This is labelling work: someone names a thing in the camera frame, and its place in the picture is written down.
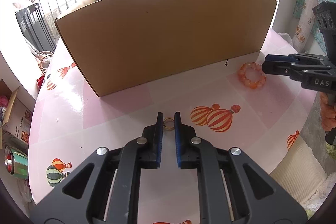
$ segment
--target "brown cardboard box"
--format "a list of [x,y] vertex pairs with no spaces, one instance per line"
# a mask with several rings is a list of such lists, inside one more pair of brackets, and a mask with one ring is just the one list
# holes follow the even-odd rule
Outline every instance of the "brown cardboard box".
[[11,92],[6,83],[0,80],[0,95],[9,98],[2,127],[0,128],[0,149],[2,135],[10,134],[7,139],[18,148],[28,148],[32,113],[16,98],[19,88]]
[[98,96],[256,52],[276,0],[83,0],[55,21]]

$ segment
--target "bracelet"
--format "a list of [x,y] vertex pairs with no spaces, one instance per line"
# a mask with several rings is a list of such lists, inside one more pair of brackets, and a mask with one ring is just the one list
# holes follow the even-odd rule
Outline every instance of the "bracelet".
[[[260,73],[260,79],[257,82],[252,82],[250,79],[246,78],[246,70],[253,69]],[[239,81],[242,82],[246,87],[255,90],[256,88],[261,88],[266,83],[266,76],[261,70],[261,66],[255,62],[248,62],[242,65],[240,70],[237,72]]]

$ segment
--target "black cabinet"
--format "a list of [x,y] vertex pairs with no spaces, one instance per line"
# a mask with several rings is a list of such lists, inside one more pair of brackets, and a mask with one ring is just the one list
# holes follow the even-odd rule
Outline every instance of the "black cabinet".
[[54,52],[56,44],[50,32],[44,16],[40,11],[40,5],[35,3],[16,13],[23,36],[40,52]]

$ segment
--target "hot air balloon print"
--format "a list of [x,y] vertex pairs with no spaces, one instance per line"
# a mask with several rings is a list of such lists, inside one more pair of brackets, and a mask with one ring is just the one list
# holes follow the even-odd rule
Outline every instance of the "hot air balloon print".
[[61,76],[61,79],[64,78],[64,76],[68,73],[68,71],[71,69],[71,68],[74,68],[76,66],[75,62],[73,62],[71,64],[71,66],[69,67],[64,67],[64,68],[61,68],[61,69],[58,69],[57,72],[60,73],[60,76]]
[[295,132],[295,134],[288,136],[288,138],[287,138],[287,149],[288,150],[292,147],[293,143],[295,142],[295,140],[297,139],[299,134],[300,134],[300,132],[297,130]]
[[62,179],[70,175],[70,172],[62,173],[53,165],[47,168],[47,181],[51,187],[56,187]]
[[218,109],[219,104],[213,104],[212,107],[198,106],[190,113],[191,121],[197,126],[205,126],[207,124],[208,113],[213,109]]
[[65,164],[60,159],[54,159],[51,163],[51,165],[55,166],[58,171],[63,172],[65,168],[71,168],[72,164],[69,162],[68,164]]
[[56,84],[54,84],[50,78],[51,74],[48,74],[45,81],[47,82],[47,90],[53,90],[56,87]]
[[238,113],[240,111],[239,105],[233,105],[231,109],[213,109],[208,113],[207,125],[215,132],[225,132],[232,124],[233,113]]

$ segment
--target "metal screw head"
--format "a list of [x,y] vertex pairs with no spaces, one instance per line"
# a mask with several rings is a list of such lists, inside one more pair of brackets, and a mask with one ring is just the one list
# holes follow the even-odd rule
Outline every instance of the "metal screw head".
[[96,150],[98,155],[105,155],[107,152],[107,149],[105,147],[100,147]]
[[200,144],[201,141],[202,141],[202,139],[199,138],[199,137],[194,137],[194,138],[191,139],[191,143],[193,143],[193,144]]
[[241,154],[242,151],[239,148],[234,147],[230,150],[230,152],[231,152],[232,155],[238,156],[238,155]]
[[139,137],[136,139],[137,144],[145,144],[147,143],[147,139],[145,137]]

